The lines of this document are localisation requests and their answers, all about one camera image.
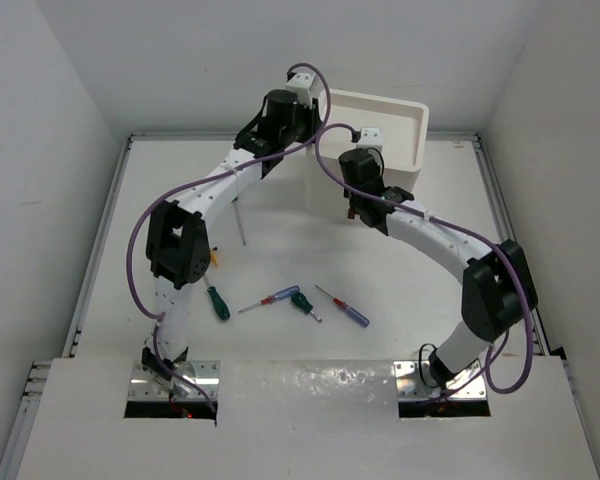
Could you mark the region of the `white drawer container box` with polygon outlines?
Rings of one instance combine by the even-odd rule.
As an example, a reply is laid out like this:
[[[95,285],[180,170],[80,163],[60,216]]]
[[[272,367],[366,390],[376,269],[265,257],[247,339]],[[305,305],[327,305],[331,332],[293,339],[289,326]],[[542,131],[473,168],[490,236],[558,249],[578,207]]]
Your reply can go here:
[[[326,132],[320,141],[323,163],[341,178],[339,156],[368,149],[384,169],[384,184],[411,192],[424,161],[428,122],[429,108],[422,103],[333,89],[329,123],[351,126],[361,138],[352,142],[347,129]],[[349,208],[343,187],[324,173],[313,147],[306,150],[305,207],[313,215],[335,220],[346,219]]]

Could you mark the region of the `blue red screwdriver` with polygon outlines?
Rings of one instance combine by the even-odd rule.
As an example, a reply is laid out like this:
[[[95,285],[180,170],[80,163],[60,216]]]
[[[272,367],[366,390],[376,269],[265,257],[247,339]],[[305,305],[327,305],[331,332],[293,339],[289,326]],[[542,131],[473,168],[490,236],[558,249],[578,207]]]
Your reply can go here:
[[[360,313],[355,308],[351,307],[345,301],[341,300],[340,298],[338,298],[336,296],[331,295],[324,288],[320,287],[317,284],[315,284],[315,288],[322,294],[326,295],[332,301],[332,303],[334,305],[336,305],[344,314],[346,314],[351,320],[353,320],[359,326],[361,326],[362,328],[367,328],[370,325],[370,320],[365,315]]]
[[[246,313],[250,310],[253,310],[255,308],[264,306],[264,305],[268,305],[268,304],[272,304],[275,303],[279,300],[285,299],[285,298],[289,298],[291,297],[293,294],[295,293],[299,293],[300,292],[300,287],[298,285],[292,285],[290,287],[286,287],[282,290],[279,290],[271,295],[268,295],[267,297],[265,297],[262,300],[257,301],[256,303],[249,305],[247,307],[244,307],[242,309],[240,309],[238,311],[239,314],[242,313]]]

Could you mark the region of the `short green stubby screwdriver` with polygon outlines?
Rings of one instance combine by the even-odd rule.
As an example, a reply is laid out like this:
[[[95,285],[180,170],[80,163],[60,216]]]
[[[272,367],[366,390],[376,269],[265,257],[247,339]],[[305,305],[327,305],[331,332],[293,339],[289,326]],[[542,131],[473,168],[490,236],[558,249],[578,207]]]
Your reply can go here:
[[[291,295],[291,302],[297,309],[299,309],[305,315],[309,315],[318,323],[322,322],[322,318],[317,315],[317,313],[314,310],[314,306],[309,302],[307,297],[302,292],[298,291],[293,293]]]

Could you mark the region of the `long green handled screwdriver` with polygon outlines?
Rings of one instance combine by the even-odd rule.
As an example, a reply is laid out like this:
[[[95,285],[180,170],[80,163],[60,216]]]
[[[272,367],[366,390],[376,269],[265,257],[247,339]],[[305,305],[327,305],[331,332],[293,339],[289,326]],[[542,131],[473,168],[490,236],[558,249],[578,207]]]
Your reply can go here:
[[[203,276],[203,280],[205,282],[206,291],[216,316],[222,322],[229,320],[231,313],[227,303],[222,298],[217,288],[211,283],[207,275]]]

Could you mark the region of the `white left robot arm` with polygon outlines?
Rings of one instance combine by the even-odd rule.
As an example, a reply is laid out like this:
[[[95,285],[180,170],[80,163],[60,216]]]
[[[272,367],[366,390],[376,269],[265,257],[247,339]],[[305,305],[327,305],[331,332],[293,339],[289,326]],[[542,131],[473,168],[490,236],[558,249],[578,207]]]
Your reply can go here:
[[[161,318],[156,322],[158,334],[143,349],[142,363],[154,375],[170,382],[176,364],[186,359],[193,287],[211,263],[211,225],[247,187],[281,162],[290,145],[306,144],[322,126],[323,113],[317,93],[270,91],[204,181],[171,194],[152,210],[145,252],[154,277],[154,309]]]

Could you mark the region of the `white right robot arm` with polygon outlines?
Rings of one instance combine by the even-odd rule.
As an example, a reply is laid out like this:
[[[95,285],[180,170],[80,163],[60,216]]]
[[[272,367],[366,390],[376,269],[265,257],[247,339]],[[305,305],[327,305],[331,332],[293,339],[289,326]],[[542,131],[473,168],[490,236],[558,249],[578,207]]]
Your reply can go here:
[[[461,321],[429,356],[435,386],[444,388],[519,321],[533,324],[538,296],[519,244],[486,243],[466,229],[427,216],[413,194],[384,184],[380,154],[373,148],[348,150],[338,163],[352,214],[414,247],[461,285]]]

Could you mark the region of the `white front cover board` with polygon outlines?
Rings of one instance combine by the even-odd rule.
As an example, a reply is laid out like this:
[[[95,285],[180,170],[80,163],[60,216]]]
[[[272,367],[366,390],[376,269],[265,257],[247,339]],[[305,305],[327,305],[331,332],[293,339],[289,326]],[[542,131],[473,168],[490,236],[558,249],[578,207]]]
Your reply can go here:
[[[561,362],[486,417],[403,419],[386,362],[220,365],[216,421],[128,419],[129,359],[53,362],[22,479],[593,479]]]

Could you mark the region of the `yellow handled small tool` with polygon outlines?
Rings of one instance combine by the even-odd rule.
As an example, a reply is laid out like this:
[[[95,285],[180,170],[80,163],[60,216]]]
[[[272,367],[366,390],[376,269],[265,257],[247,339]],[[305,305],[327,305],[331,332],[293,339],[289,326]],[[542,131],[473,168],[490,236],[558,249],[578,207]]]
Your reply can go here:
[[[219,249],[216,246],[210,248],[210,261],[211,264],[216,268],[219,267],[218,251]]]

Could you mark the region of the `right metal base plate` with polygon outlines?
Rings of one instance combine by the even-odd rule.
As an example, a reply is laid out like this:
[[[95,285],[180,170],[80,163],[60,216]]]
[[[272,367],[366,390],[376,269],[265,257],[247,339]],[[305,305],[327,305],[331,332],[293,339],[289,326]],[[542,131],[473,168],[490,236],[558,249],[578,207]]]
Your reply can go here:
[[[457,402],[486,401],[488,394],[481,368],[477,360],[448,381],[444,388],[440,388],[433,386],[428,360],[421,363],[417,359],[395,361],[393,373],[398,399],[402,402],[422,402],[443,396],[445,400]]]

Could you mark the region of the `metal base plate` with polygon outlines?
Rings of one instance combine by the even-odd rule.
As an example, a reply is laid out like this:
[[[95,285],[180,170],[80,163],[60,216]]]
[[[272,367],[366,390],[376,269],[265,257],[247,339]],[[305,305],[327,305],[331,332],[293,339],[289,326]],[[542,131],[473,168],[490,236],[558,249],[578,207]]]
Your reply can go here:
[[[445,400],[457,402],[486,401],[488,394],[481,368],[477,360],[448,381],[444,388],[440,388],[433,386],[428,360],[421,363],[417,359],[395,361],[393,373],[398,399],[402,402],[422,402],[443,396]]]
[[[187,381],[200,387],[210,399],[216,399],[220,373],[218,363],[186,361],[176,368],[176,372]],[[134,362],[127,391],[128,401],[166,401],[169,394],[172,394],[177,401],[205,401],[198,390],[182,380],[167,381],[154,374],[140,360]]]

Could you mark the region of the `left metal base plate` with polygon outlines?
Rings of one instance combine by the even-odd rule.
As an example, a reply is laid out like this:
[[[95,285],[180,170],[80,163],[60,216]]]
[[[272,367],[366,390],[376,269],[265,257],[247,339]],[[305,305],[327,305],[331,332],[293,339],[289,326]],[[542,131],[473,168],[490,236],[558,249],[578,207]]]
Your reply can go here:
[[[187,381],[200,387],[210,399],[216,399],[220,373],[218,363],[186,361],[176,368],[176,372]],[[154,374],[140,360],[134,362],[127,391],[128,401],[166,401],[169,394],[172,394],[177,401],[205,401],[198,390],[182,380],[167,381]]]

